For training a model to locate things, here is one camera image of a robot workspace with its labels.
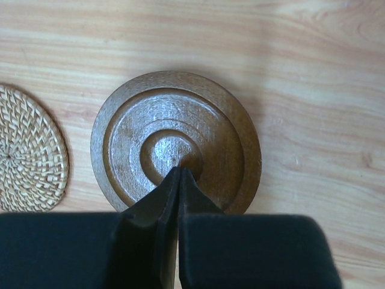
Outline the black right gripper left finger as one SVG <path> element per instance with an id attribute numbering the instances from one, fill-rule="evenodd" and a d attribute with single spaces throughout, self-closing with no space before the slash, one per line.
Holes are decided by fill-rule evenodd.
<path id="1" fill-rule="evenodd" d="M 2 288 L 173 288 L 180 170 L 123 212 L 4 213 Z"/>

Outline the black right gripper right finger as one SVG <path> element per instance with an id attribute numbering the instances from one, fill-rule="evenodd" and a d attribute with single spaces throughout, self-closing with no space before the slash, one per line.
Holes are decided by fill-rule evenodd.
<path id="1" fill-rule="evenodd" d="M 225 214 L 182 169 L 179 278 L 183 288 L 342 288 L 328 241 L 310 217 Z"/>

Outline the brown wooden coaster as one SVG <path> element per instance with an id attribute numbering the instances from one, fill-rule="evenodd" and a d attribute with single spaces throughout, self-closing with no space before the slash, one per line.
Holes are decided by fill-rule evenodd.
<path id="1" fill-rule="evenodd" d="M 213 80 L 159 71 L 117 88 L 101 106 L 90 140 L 102 193 L 117 211 L 133 206 L 174 167 L 227 213 L 244 213 L 260 183 L 256 128 L 241 103 Z"/>

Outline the woven rattan coaster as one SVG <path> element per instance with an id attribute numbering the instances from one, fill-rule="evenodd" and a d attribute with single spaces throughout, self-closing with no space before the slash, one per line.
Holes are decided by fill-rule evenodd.
<path id="1" fill-rule="evenodd" d="M 68 180 L 66 143 L 54 120 L 29 94 L 1 84 L 1 210 L 49 211 Z"/>

